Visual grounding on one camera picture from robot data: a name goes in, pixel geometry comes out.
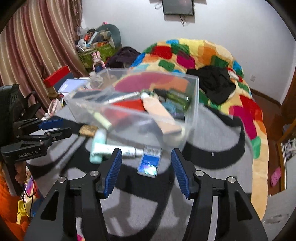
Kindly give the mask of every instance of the electrical outlet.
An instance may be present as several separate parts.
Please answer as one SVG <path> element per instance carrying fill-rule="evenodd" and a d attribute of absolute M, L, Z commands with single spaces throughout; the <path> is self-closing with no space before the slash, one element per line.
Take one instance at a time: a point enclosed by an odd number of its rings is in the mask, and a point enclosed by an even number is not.
<path fill-rule="evenodd" d="M 256 77 L 254 75 L 251 75 L 251 81 L 255 82 Z"/>

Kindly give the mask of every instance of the transparent storage bin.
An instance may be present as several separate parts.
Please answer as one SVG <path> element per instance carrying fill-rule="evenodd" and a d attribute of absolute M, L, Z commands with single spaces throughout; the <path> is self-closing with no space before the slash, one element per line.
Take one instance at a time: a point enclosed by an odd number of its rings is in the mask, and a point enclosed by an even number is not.
<path fill-rule="evenodd" d="M 113 98 L 114 94 L 131 93 L 154 88 L 178 89 L 192 96 L 185 121 L 171 120 L 158 115 L 150 115 L 102 101 Z M 78 123 L 105 128 L 109 135 L 129 145 L 151 145 L 171 151 L 183 149 L 198 116 L 198 78 L 180 73 L 133 71 L 132 69 L 105 69 L 97 73 L 97 78 L 70 93 L 65 102 Z M 158 122 L 179 125 L 182 131 L 163 134 Z"/>

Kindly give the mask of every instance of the silver pen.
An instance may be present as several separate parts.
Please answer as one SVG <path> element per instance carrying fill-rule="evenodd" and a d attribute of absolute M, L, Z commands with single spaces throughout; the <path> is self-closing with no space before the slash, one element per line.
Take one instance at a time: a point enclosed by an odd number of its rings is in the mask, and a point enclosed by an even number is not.
<path fill-rule="evenodd" d="M 102 104 L 113 104 L 113 103 L 117 103 L 117 102 L 120 102 L 123 100 L 128 100 L 128 99 L 132 99 L 135 97 L 139 97 L 140 95 L 141 95 L 141 93 L 139 91 L 136 91 L 136 92 L 133 92 L 130 94 L 126 94 L 126 95 L 118 96 L 118 97 L 110 99 L 110 100 L 106 100 L 106 101 L 102 102 Z"/>

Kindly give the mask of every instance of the screw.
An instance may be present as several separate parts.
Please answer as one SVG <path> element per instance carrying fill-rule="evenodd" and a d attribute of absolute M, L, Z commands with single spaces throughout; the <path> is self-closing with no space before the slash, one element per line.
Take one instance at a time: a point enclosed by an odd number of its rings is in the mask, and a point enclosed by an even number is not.
<path fill-rule="evenodd" d="M 197 175 L 198 177 L 202 177 L 202 176 L 204 175 L 204 172 L 201 171 L 201 170 L 197 170 L 197 171 L 195 172 L 195 175 Z"/>
<path fill-rule="evenodd" d="M 95 177 L 95 176 L 97 176 L 99 174 L 99 172 L 98 171 L 91 171 L 90 174 L 91 174 L 92 177 Z"/>
<path fill-rule="evenodd" d="M 63 182 L 65 182 L 65 180 L 66 180 L 65 177 L 60 177 L 60 178 L 58 179 L 59 183 L 63 183 Z"/>
<path fill-rule="evenodd" d="M 228 181 L 229 181 L 230 183 L 235 183 L 236 180 L 235 180 L 234 177 L 229 177 L 229 178 L 228 178 Z"/>

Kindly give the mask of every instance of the curtain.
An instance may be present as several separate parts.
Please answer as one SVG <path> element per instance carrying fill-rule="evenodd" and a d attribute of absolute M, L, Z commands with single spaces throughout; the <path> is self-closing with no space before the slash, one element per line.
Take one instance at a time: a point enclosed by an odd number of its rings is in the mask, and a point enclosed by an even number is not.
<path fill-rule="evenodd" d="M 38 94 L 49 106 L 43 80 L 68 65 L 75 77 L 86 76 L 74 41 L 82 18 L 82 0 L 27 0 L 0 34 L 0 84 L 20 84 L 27 96 Z"/>

